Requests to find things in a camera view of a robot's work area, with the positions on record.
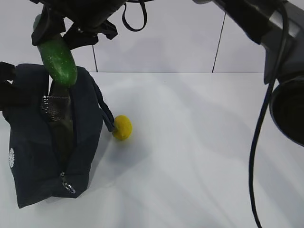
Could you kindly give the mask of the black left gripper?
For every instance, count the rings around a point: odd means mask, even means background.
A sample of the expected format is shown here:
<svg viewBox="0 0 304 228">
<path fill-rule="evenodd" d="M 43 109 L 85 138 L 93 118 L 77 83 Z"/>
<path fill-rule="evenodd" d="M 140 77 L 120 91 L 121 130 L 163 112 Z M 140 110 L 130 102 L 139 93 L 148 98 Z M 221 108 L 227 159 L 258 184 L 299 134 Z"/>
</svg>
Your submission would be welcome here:
<svg viewBox="0 0 304 228">
<path fill-rule="evenodd" d="M 6 62 L 0 62 L 0 110 L 8 107 L 19 106 L 19 92 L 10 81 L 16 77 L 15 66 Z"/>
</svg>

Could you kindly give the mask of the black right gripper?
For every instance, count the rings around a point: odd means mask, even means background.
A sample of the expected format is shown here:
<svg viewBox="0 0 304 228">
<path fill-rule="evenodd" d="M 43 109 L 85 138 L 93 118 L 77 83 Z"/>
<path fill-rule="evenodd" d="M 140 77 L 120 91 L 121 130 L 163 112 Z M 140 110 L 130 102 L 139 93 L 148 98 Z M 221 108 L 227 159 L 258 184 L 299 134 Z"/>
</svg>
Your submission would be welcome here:
<svg viewBox="0 0 304 228">
<path fill-rule="evenodd" d="M 118 11 L 125 0 L 39 0 L 43 4 L 42 13 L 31 35 L 32 44 L 38 46 L 66 31 L 64 18 L 73 25 L 63 39 L 69 50 L 94 45 L 97 34 L 108 39 L 118 35 L 114 24 L 108 18 Z"/>
</svg>

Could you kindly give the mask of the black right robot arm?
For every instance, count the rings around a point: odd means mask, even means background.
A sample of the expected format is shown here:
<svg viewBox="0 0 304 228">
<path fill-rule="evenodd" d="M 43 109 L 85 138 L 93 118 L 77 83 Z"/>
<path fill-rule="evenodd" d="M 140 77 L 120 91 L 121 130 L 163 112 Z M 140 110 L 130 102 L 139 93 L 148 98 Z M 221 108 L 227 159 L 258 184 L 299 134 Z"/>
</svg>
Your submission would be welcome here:
<svg viewBox="0 0 304 228">
<path fill-rule="evenodd" d="M 44 0 L 31 35 L 39 46 L 63 33 L 69 49 L 94 45 L 97 35 L 113 39 L 118 33 L 109 17 L 125 0 Z M 277 128 L 298 145 L 304 143 L 304 11 L 287 0 L 217 0 L 223 10 L 266 51 L 264 83 L 278 81 L 269 98 Z"/>
</svg>

